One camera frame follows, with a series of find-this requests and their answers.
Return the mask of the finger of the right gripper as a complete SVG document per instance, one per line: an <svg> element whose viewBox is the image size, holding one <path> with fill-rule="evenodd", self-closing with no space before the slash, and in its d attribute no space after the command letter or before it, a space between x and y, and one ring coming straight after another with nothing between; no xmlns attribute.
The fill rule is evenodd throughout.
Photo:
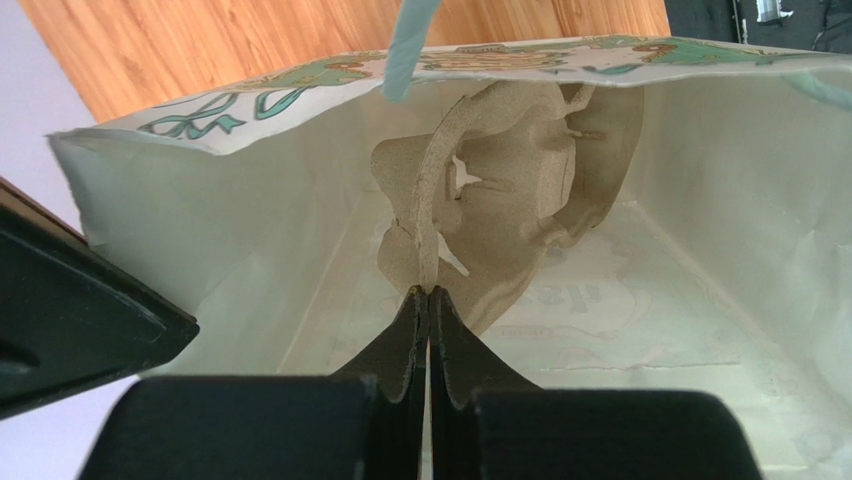
<svg viewBox="0 0 852 480"><path fill-rule="evenodd" d="M1 416L172 361L197 321L1 182Z"/></svg>

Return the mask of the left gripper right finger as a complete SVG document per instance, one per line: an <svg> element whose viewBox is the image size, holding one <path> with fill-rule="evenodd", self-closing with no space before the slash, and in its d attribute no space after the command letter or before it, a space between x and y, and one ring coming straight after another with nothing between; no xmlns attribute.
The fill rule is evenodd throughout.
<svg viewBox="0 0 852 480"><path fill-rule="evenodd" d="M689 390L544 389L429 296L437 479L757 479L744 432Z"/></svg>

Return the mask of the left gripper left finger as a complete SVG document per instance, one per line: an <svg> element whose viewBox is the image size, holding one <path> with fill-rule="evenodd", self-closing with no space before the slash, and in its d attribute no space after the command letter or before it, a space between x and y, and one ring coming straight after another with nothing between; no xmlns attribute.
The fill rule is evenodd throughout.
<svg viewBox="0 0 852 480"><path fill-rule="evenodd" d="M321 376L162 376L113 408L85 479L415 479L427 296Z"/></svg>

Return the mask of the green paper gift bag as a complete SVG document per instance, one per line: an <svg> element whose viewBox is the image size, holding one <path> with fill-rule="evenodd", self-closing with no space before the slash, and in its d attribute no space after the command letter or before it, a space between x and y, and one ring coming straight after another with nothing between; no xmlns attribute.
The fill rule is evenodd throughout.
<svg viewBox="0 0 852 480"><path fill-rule="evenodd" d="M474 333L545 389L689 390L744 425L767 479L851 475L851 59L677 36L340 54L54 135L104 256L194 316L166 374L326 373L404 291L377 254L383 141L430 134L498 81L640 87L604 220L550 248Z"/></svg>

